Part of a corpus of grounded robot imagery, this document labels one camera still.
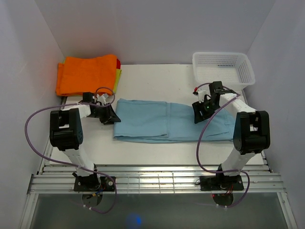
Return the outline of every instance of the white wall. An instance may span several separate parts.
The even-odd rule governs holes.
[[[27,117],[55,96],[57,63],[63,55],[34,0],[0,1],[0,228],[15,229],[31,173],[40,159],[24,137]],[[49,114],[30,124],[30,137],[44,151]]]
[[[36,0],[65,56],[191,63],[197,51],[246,53],[275,0]]]
[[[299,228],[305,228],[305,2],[277,0],[247,53],[256,84],[249,104],[270,115],[266,156],[280,172]]]

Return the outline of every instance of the orange towel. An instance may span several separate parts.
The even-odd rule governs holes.
[[[59,96],[95,93],[99,87],[114,89],[117,57],[106,55],[93,59],[67,57],[65,64],[58,64],[56,94]],[[111,92],[100,89],[99,94]]]

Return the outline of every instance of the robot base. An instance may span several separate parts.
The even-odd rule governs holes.
[[[201,191],[220,191],[226,190],[233,185],[233,191],[242,191],[244,189],[243,181],[240,175],[236,176],[235,181],[220,181],[216,176],[200,176]]]
[[[87,188],[85,185],[81,185],[79,182],[78,177],[75,178],[75,183],[74,183],[74,189],[73,191],[75,192],[97,192],[103,189],[103,192],[113,192],[115,190],[114,184],[112,181],[110,181],[109,178],[107,177],[100,177],[101,185],[98,189],[92,190],[90,188]]]

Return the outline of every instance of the white plastic basket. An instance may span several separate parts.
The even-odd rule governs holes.
[[[222,81],[224,86],[239,91],[255,83],[248,57],[237,52],[195,52],[193,71],[196,86]]]

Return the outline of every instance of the light blue cloth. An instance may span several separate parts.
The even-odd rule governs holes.
[[[193,108],[183,104],[125,100],[117,103],[114,138],[121,141],[170,143],[198,141],[207,120],[195,124]],[[208,125],[202,141],[232,140],[235,120],[221,110]]]

